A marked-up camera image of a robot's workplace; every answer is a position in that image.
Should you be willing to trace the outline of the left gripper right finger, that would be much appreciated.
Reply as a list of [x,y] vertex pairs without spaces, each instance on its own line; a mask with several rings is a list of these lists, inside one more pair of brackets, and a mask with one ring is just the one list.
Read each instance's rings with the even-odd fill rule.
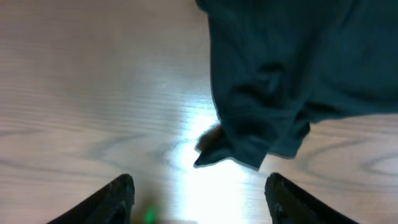
[[277,172],[267,178],[264,194],[273,224],[358,224]]

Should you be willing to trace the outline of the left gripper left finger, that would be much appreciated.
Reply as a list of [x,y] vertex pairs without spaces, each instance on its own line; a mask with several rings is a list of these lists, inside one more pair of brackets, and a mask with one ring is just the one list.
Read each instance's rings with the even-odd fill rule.
[[135,187],[122,174],[48,224],[130,224]]

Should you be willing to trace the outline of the black t-shirt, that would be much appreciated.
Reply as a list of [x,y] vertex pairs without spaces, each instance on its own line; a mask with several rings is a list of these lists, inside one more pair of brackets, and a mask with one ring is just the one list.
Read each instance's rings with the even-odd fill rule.
[[293,158],[326,119],[397,112],[397,0],[198,0],[219,125],[198,167]]

